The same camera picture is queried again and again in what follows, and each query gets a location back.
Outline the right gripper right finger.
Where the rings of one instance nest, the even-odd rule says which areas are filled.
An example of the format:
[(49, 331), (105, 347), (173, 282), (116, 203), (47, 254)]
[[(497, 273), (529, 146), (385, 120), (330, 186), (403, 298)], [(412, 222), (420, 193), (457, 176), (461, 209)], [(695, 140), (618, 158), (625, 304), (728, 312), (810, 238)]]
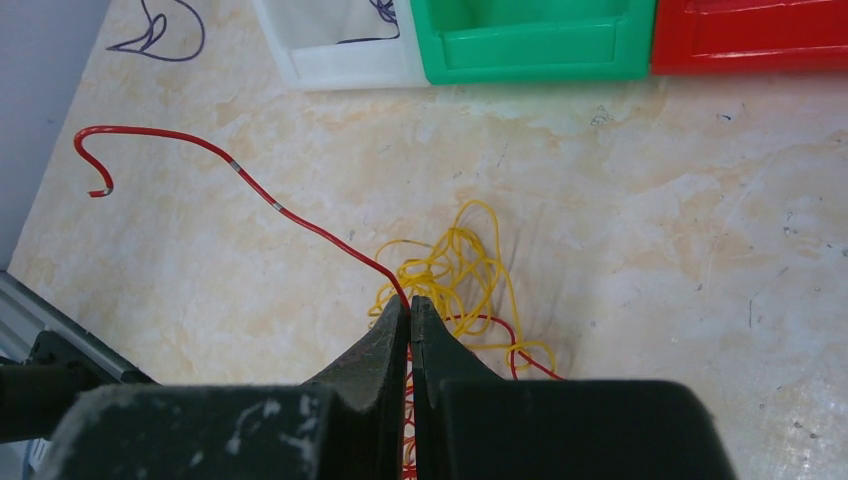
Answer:
[(659, 380), (507, 380), (411, 302), (421, 479), (731, 479), (707, 409)]

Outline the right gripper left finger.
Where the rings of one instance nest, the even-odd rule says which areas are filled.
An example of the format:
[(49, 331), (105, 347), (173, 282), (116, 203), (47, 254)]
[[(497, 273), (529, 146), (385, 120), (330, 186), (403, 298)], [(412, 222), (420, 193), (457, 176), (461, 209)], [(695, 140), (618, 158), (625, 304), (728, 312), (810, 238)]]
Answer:
[(108, 385), (59, 423), (40, 479), (397, 479), (409, 310), (299, 385)]

